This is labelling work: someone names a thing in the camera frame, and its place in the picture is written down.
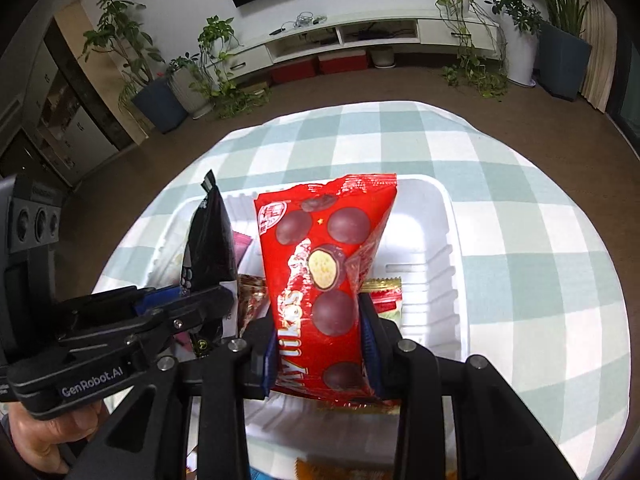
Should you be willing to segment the left hand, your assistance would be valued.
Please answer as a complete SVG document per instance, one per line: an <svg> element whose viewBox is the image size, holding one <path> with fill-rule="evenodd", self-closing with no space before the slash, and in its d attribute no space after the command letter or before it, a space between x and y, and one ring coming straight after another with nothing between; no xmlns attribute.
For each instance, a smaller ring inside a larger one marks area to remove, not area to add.
<svg viewBox="0 0 640 480"><path fill-rule="evenodd" d="M60 446L91 440L109 414L105 403L96 401L54 419L38 420L21 403L8 404L9 430L17 453L26 464L44 474L67 474L70 465Z"/></svg>

